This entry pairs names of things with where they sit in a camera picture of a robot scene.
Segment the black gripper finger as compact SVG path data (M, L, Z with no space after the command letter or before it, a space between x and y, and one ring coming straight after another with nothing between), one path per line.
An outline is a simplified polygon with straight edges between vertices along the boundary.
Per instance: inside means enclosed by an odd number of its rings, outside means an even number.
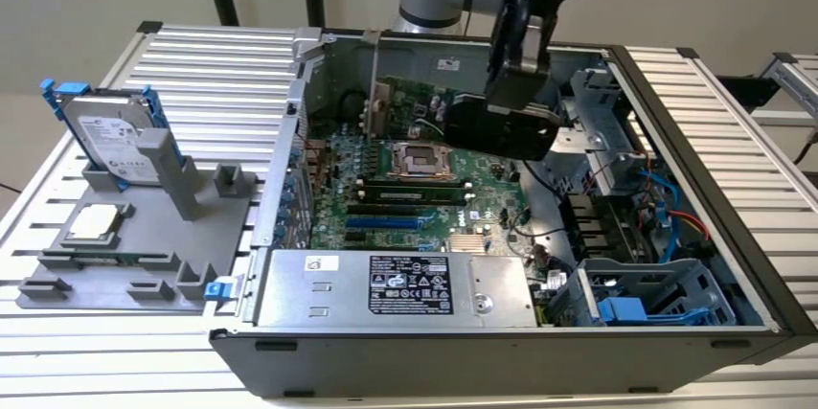
M549 77L551 14L532 0L501 0L492 34L484 96L487 104L523 110Z

